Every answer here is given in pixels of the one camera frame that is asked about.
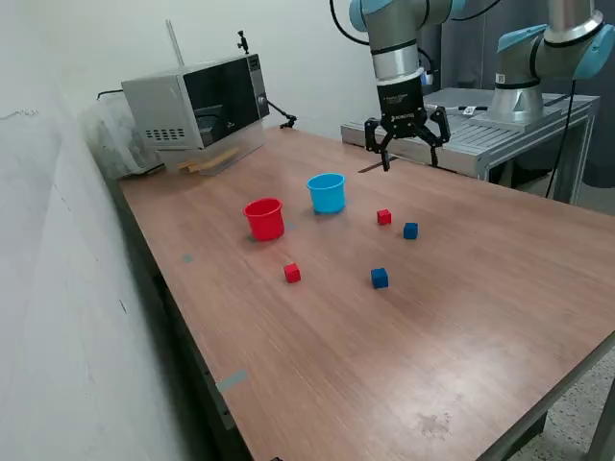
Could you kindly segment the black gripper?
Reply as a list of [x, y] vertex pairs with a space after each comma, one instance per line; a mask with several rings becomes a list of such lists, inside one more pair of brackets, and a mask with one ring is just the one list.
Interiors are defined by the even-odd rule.
[[[420, 77], [395, 84], [377, 85], [381, 119], [370, 117], [364, 123], [365, 149], [381, 156], [385, 172], [390, 169], [387, 146], [392, 139], [419, 137], [430, 146], [430, 163], [438, 165], [436, 149], [450, 141], [451, 129], [446, 109], [442, 106], [424, 107]], [[439, 134], [427, 127], [429, 120], [438, 127]], [[385, 131], [382, 141], [376, 138], [376, 129]]]

